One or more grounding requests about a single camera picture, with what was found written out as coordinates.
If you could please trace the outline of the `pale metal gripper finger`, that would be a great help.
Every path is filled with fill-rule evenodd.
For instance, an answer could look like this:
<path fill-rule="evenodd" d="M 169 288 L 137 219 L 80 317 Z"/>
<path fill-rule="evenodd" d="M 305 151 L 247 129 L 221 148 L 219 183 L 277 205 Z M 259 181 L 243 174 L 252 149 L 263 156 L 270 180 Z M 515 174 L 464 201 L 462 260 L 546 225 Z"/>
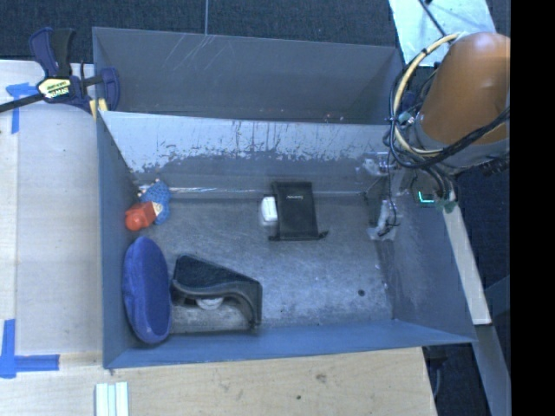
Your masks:
<path fill-rule="evenodd" d="M 367 234 L 369 239 L 373 241 L 394 240 L 398 226 L 399 212 L 395 203 L 390 200 L 383 200 L 376 225 L 369 226 Z"/>
<path fill-rule="evenodd" d="M 389 174 L 389 162 L 386 155 L 365 157 L 362 169 L 371 177 L 386 177 Z"/>

